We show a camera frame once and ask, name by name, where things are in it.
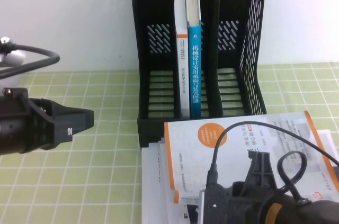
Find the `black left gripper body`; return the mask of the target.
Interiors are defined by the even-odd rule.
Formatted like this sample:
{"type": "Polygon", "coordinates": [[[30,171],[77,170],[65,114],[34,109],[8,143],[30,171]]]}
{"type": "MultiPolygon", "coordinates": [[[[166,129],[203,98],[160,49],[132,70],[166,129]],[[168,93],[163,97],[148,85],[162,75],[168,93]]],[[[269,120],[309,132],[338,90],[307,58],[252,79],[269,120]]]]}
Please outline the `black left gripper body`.
{"type": "Polygon", "coordinates": [[[25,88],[8,88],[1,95],[1,153],[48,150],[55,123],[25,88]]]}

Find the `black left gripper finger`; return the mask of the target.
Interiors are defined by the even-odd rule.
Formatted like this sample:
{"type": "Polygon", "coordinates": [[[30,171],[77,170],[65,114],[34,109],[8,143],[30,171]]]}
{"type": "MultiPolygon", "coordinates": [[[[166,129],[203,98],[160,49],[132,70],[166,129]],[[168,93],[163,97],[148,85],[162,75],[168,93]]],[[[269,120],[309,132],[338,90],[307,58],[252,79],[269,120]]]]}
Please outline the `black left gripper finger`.
{"type": "Polygon", "coordinates": [[[56,130],[53,135],[52,142],[49,144],[48,149],[52,150],[59,146],[60,144],[71,142],[73,139],[73,129],[72,128],[62,128],[56,130]]]}
{"type": "Polygon", "coordinates": [[[53,118],[61,125],[67,136],[90,129],[94,126],[94,111],[55,104],[53,118]]]}

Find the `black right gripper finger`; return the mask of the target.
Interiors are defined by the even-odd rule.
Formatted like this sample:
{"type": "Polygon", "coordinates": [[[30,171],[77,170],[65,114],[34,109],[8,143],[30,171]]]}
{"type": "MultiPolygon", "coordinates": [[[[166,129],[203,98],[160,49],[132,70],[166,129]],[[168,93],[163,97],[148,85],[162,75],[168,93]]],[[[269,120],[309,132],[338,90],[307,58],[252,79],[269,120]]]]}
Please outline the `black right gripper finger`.
{"type": "Polygon", "coordinates": [[[251,165],[245,180],[245,188],[267,187],[277,189],[274,174],[271,167],[270,154],[259,151],[249,151],[248,157],[251,165]]]}

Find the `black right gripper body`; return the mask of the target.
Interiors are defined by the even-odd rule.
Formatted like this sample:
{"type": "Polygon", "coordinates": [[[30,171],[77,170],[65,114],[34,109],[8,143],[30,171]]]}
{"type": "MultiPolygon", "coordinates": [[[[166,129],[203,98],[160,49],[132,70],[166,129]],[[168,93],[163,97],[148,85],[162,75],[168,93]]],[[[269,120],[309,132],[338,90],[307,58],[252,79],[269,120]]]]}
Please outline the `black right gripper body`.
{"type": "Polygon", "coordinates": [[[264,223],[274,191],[235,182],[224,188],[208,185],[203,196],[203,223],[264,223]]]}

